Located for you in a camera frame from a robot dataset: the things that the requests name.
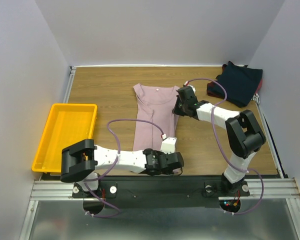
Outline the pink ribbed tank top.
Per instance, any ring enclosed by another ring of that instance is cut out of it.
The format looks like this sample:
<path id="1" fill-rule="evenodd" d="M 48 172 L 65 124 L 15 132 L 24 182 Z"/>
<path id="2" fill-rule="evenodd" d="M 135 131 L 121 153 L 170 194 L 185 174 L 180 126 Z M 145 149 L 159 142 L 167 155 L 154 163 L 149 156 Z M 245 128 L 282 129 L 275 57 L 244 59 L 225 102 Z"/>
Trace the pink ribbed tank top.
<path id="1" fill-rule="evenodd" d="M 137 116 L 133 150 L 153 149 L 159 151 L 162 133 L 175 137 L 179 117 L 173 113 L 177 101 L 178 86 L 145 86 L 140 83 L 134 87 L 137 99 Z"/>

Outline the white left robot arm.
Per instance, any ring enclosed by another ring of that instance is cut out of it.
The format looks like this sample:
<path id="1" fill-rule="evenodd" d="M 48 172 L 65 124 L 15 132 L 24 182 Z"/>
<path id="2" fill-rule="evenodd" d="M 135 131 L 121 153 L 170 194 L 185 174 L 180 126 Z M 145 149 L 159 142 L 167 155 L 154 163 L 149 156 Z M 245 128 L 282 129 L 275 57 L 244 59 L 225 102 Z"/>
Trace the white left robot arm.
<path id="1" fill-rule="evenodd" d="M 61 151 L 61 175 L 63 183 L 78 183 L 90 197 L 101 193 L 100 180 L 105 176 L 95 170 L 124 170 L 149 176 L 172 175 L 184 167 L 184 159 L 175 151 L 176 138 L 168 137 L 161 150 L 147 148 L 137 151 L 108 149 L 84 139 Z"/>

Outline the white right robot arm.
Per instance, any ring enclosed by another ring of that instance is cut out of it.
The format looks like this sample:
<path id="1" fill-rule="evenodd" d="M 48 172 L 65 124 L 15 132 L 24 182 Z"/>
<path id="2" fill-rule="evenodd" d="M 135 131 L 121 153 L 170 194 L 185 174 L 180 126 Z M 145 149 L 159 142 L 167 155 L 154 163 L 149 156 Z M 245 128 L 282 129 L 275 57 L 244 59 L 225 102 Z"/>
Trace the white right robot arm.
<path id="1" fill-rule="evenodd" d="M 266 142 L 254 113 L 227 110 L 208 101 L 198 101 L 191 86 L 177 90 L 173 113 L 211 123 L 214 134 L 217 133 L 216 126 L 226 130 L 231 157 L 226 159 L 228 166 L 221 175 L 220 189 L 225 195 L 239 190 L 252 158 Z"/>

